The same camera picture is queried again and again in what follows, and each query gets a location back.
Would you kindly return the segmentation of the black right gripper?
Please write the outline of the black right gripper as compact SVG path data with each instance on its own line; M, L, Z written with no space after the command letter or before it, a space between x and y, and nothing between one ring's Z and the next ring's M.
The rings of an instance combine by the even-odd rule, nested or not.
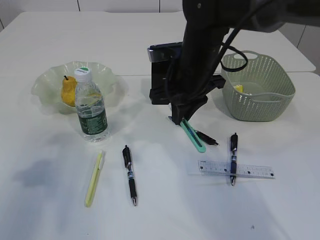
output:
M209 80L204 80L203 77L206 76L206 72L210 70L212 66L212 60L196 60L189 68L194 70L194 73L187 75L186 78L180 78L175 83L179 90L186 90L188 93L199 90L200 87L205 88L205 92L209 93L213 89L222 89L225 85L225 79L221 75L212 75ZM207 101L195 101L192 102L190 106L187 107L186 120L195 114L195 112L205 105ZM186 106L185 105L175 105L171 104L172 121L179 125L184 118Z

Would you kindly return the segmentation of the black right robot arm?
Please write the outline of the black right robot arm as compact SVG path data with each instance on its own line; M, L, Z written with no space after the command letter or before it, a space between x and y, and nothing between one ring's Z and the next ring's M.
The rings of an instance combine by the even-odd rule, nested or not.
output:
M285 23L319 26L317 0L185 0L183 40L152 45L150 100L171 105L179 125L207 103L225 81L214 73L241 30L271 33Z

